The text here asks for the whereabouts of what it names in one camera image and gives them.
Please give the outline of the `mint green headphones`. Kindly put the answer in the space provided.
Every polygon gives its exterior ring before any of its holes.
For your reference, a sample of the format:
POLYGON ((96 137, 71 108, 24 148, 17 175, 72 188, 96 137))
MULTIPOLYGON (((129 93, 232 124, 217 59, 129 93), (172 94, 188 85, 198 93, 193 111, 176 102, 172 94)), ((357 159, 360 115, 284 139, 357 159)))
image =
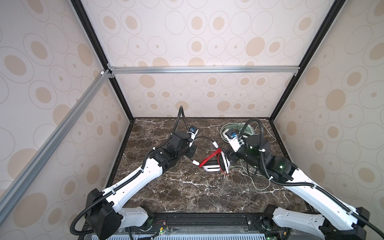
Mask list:
MULTIPOLYGON (((223 125, 221 130, 220 130, 220 135, 221 135, 222 140, 224 142, 228 143, 228 140, 225 137, 226 133, 228 131, 230 131, 231 129, 240 132, 242 130, 242 128, 244 127, 244 125, 245 125, 245 123, 228 123, 228 124, 223 125)), ((253 135, 254 133, 255 133, 255 129, 252 126, 248 125, 245 128, 243 136, 249 137, 249 136, 253 135)))

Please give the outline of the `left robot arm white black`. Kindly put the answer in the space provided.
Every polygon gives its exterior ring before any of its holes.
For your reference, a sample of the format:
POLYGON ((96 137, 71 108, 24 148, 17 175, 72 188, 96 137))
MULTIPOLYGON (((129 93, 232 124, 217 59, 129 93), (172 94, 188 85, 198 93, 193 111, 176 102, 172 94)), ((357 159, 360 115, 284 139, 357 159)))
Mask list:
POLYGON ((194 154, 192 135, 194 131, 172 129, 170 137, 154 147, 146 156, 142 165, 118 183, 103 191, 92 190, 87 203, 72 221, 70 232, 75 236, 96 234, 100 240, 106 240, 120 229, 137 227, 142 231, 152 228, 154 215, 144 207, 125 208, 125 204, 138 191, 152 180, 174 167, 178 160, 194 154))

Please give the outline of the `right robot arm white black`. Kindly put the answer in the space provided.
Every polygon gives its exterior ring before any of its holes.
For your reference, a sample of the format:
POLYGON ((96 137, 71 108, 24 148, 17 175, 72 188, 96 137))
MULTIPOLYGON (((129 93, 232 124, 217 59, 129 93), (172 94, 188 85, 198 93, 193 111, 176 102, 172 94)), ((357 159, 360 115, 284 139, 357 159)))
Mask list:
POLYGON ((241 129, 224 131, 231 148, 227 159, 235 163, 244 161, 265 177, 270 183, 282 186, 295 193, 318 214, 305 214, 267 207, 261 218, 265 230, 272 224, 311 234, 322 240, 364 240, 369 227, 381 238, 384 233, 369 221, 370 212, 363 207, 350 206, 309 178, 292 161, 274 156, 270 142, 265 139, 265 128, 260 119, 249 119, 241 129))

